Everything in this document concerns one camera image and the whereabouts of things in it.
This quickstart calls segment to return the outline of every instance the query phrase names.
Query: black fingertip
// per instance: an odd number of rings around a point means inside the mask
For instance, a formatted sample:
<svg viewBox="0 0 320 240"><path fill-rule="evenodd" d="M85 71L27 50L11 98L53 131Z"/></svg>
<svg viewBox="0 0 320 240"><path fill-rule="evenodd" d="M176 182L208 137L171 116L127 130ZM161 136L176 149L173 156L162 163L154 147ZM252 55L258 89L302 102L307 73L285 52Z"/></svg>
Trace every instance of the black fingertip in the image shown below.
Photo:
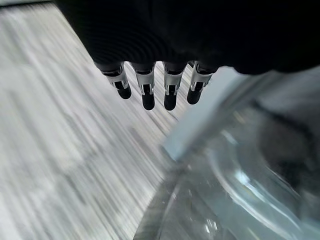
<svg viewBox="0 0 320 240"><path fill-rule="evenodd" d="M131 97L131 88L128 86L125 89L117 90L118 94L120 95L121 98L123 99L129 99Z"/></svg>
<svg viewBox="0 0 320 240"><path fill-rule="evenodd" d="M177 95L164 95L164 107L168 111L175 109L177 103Z"/></svg>
<svg viewBox="0 0 320 240"><path fill-rule="evenodd" d="M200 96L200 91L192 91L191 88L189 88L188 96L186 97L186 99L189 104L194 105L199 102Z"/></svg>
<svg viewBox="0 0 320 240"><path fill-rule="evenodd" d="M155 96L153 94L142 95L143 107L152 110L155 107Z"/></svg>

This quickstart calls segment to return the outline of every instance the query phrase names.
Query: table surface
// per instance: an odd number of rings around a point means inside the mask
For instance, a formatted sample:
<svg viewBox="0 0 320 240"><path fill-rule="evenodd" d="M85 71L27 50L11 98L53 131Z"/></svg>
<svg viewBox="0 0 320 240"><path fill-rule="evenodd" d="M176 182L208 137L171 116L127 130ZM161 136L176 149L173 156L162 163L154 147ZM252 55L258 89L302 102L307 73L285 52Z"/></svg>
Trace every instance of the table surface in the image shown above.
<svg viewBox="0 0 320 240"><path fill-rule="evenodd" d="M0 10L0 239L132 239L171 161L160 145L185 112L123 100L53 4Z"/></svg>

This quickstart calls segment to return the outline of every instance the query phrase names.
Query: ribbed black fabric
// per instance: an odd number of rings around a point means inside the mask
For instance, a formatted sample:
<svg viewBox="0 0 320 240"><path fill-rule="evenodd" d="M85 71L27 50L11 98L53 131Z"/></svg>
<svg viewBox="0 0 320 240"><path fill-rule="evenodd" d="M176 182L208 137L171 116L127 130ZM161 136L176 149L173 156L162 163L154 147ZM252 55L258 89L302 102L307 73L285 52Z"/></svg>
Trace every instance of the ribbed black fabric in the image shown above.
<svg viewBox="0 0 320 240"><path fill-rule="evenodd" d="M100 64L130 61L295 72L320 59L317 1L57 0Z"/></svg>

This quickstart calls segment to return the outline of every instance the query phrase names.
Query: robotic hand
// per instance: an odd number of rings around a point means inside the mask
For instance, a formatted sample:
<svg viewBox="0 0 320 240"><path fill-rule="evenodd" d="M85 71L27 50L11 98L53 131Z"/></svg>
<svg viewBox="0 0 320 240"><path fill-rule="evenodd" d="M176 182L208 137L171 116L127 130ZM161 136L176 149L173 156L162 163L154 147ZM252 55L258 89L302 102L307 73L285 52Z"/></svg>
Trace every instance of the robotic hand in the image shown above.
<svg viewBox="0 0 320 240"><path fill-rule="evenodd" d="M154 100L154 66L164 65L164 106L173 110L183 71L195 61L187 96L196 104L221 66L242 74L296 72L319 64L317 1L56 0L96 66L123 99L131 62L145 109Z"/></svg>

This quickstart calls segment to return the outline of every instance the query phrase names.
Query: gray wood grain surface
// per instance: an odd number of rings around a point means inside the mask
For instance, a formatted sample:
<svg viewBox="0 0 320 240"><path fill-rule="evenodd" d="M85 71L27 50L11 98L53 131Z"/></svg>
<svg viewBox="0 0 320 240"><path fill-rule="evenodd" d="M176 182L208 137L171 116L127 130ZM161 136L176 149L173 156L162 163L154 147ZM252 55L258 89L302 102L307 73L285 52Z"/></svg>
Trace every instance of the gray wood grain surface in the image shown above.
<svg viewBox="0 0 320 240"><path fill-rule="evenodd" d="M159 146L187 108L123 100L54 5L0 10L0 239L129 240L171 162Z"/></svg>

